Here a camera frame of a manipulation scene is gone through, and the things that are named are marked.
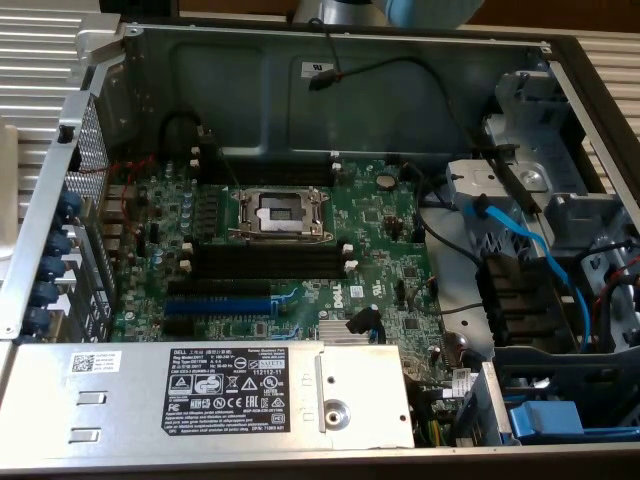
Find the green Dell motherboard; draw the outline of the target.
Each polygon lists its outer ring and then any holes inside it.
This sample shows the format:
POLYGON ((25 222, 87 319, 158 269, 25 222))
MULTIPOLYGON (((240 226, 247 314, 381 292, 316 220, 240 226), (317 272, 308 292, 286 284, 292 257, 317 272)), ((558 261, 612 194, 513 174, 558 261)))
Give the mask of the green Dell motherboard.
POLYGON ((123 344, 294 342, 318 339, 320 320, 347 322, 372 306, 384 329, 370 331, 376 346, 399 352, 414 419, 437 420, 454 410, 452 373, 444 357, 444 327, 438 299, 439 280, 427 255, 426 232, 417 211, 417 181, 408 169, 382 160, 340 160, 332 164, 332 187, 316 187, 330 196, 326 226, 329 243, 342 247, 343 279, 266 280, 267 297, 168 296, 170 281, 191 276, 194 245, 264 244, 231 238, 236 222, 231 195, 246 188, 309 186, 241 186, 199 184, 195 168, 176 161, 137 165, 118 176, 109 199, 114 224, 109 233, 117 248, 117 300, 109 340, 123 344), (381 191, 376 177, 393 175, 397 187, 381 191), (172 299, 280 298, 271 315, 166 315, 172 299), (189 316, 195 335, 162 334, 166 317, 189 316))

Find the silver metal corner bracket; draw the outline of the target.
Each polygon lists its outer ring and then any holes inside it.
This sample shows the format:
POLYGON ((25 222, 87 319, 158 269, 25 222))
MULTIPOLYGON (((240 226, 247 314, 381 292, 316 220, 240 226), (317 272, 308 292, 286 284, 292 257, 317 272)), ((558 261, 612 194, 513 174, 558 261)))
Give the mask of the silver metal corner bracket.
POLYGON ((114 13, 88 14, 80 23, 75 45, 83 66, 97 65, 122 50, 121 16, 114 13))

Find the short black expansion slot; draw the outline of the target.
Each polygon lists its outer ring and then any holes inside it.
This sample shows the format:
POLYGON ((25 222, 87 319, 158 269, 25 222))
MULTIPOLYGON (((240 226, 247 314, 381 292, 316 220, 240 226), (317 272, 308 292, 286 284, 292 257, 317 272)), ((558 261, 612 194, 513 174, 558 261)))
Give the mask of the short black expansion slot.
POLYGON ((166 317, 161 330, 165 336, 192 338, 195 335, 195 323, 189 316, 166 317))

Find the blue plastic drive latch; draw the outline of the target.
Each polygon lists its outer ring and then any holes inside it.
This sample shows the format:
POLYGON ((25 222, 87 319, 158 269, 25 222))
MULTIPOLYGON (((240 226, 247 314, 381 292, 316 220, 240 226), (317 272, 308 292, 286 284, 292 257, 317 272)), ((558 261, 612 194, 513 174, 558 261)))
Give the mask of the blue plastic drive latch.
POLYGON ((573 440, 584 435, 572 401, 525 401, 508 415, 513 434, 522 444, 573 440))

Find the black plastic drive bracket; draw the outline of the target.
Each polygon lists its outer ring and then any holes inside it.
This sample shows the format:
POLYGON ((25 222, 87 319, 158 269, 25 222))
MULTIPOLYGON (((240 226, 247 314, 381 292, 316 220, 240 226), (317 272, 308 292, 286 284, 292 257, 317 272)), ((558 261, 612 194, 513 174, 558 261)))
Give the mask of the black plastic drive bracket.
POLYGON ((532 347, 551 354, 577 351, 554 274, 544 259, 490 254, 476 282, 495 346, 532 347))

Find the silver finned chipset heatsink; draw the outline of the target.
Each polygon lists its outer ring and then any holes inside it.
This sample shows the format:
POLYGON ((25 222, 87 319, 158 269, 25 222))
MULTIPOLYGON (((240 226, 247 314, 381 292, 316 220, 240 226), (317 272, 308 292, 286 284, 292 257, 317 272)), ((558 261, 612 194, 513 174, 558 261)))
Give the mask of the silver finned chipset heatsink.
POLYGON ((318 339, 332 345, 368 345, 376 344, 377 339, 370 332, 351 333, 346 322, 341 320, 320 320, 317 328, 318 339))

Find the silver power supply black label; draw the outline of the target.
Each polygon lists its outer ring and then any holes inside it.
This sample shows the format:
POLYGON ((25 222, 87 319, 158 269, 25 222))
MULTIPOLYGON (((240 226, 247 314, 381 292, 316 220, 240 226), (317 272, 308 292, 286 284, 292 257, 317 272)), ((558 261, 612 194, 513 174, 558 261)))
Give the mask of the silver power supply black label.
POLYGON ((26 345, 0 399, 14 458, 410 448, 394 346, 26 345))

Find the open metal PC case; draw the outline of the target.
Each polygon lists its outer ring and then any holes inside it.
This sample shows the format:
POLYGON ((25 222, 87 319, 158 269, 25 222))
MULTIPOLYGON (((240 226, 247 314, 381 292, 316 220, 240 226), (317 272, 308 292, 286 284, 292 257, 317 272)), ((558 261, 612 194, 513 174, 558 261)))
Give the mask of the open metal PC case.
POLYGON ((640 232, 640 143, 577 42, 565 37, 405 32, 257 22, 121 19, 121 52, 83 66, 69 40, 0 22, 0 399, 26 345, 118 346, 109 199, 137 165, 187 164, 203 151, 329 153, 410 170, 429 262, 439 280, 454 410, 414 419, 410 448, 142 457, 9 458, 2 477, 177 474, 254 480, 640 480, 640 268, 620 278, 638 305, 609 353, 551 354, 494 345, 462 214, 446 170, 485 145, 506 74, 550 73, 584 130, 596 180, 640 232), (65 217, 60 195, 83 199, 65 217), (73 241, 47 333, 22 327, 51 232, 73 241), (522 444, 509 411, 572 401, 584 435, 522 444))

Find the black RAM slot white latches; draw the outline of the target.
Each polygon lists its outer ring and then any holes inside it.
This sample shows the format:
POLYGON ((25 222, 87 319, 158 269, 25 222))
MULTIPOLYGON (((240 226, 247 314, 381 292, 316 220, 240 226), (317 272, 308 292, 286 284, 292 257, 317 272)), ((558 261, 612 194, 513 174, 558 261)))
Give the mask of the black RAM slot white latches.
POLYGON ((221 175, 222 171, 231 170, 236 176, 248 172, 293 172, 317 173, 330 172, 332 164, 339 158, 329 153, 291 153, 239 156, 217 151, 203 151, 187 162, 188 167, 199 173, 221 175))
POLYGON ((295 244, 295 245, 265 245, 265 244, 225 244, 225 245, 194 245, 190 254, 195 259, 267 259, 278 262, 315 261, 339 263, 343 260, 342 247, 331 244, 295 244))
POLYGON ((316 186, 316 187, 332 187, 336 179, 332 171, 321 174, 317 173, 298 173, 293 172, 248 172, 245 171, 241 176, 236 176, 233 171, 222 171, 221 175, 212 175, 210 173, 199 173, 193 170, 195 178, 199 184, 208 185, 236 185, 241 186, 316 186))
POLYGON ((193 259, 191 276, 199 279, 343 279, 343 263, 334 260, 193 259))

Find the long black expansion slot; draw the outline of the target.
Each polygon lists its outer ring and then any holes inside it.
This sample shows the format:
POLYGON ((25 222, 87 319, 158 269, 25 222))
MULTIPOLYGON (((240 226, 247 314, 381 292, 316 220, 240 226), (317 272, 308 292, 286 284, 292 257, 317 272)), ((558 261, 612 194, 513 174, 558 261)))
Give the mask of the long black expansion slot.
POLYGON ((266 280, 180 280, 168 283, 167 295, 267 297, 271 295, 271 285, 266 280))

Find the grey metal disk bay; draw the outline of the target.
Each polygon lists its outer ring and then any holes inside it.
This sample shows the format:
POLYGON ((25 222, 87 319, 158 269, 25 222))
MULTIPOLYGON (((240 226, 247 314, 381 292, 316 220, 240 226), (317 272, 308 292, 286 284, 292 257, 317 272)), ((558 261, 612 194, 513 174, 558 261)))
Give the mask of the grey metal disk bay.
POLYGON ((554 274, 575 353, 609 353, 615 327, 634 328, 638 305, 619 281, 640 268, 640 232, 618 195, 596 180, 584 130, 547 72, 504 75, 485 145, 451 162, 448 188, 481 260, 544 259, 554 274))

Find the CPU socket metal frame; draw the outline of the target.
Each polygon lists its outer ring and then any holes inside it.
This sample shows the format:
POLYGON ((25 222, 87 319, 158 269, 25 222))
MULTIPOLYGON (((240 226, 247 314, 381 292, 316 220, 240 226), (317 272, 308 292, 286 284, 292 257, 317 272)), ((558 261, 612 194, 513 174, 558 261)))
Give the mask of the CPU socket metal frame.
POLYGON ((330 196, 314 186, 306 188, 246 188, 231 195, 236 222, 227 228, 231 238, 246 243, 323 244, 335 239, 326 226, 330 196))

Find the blue expansion slot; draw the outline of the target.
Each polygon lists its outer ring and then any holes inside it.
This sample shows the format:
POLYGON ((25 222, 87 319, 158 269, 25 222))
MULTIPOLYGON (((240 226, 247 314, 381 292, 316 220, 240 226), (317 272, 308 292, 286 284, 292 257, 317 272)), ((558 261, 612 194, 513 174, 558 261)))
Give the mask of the blue expansion slot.
POLYGON ((166 315, 271 315, 281 304, 280 298, 172 299, 164 307, 166 315))

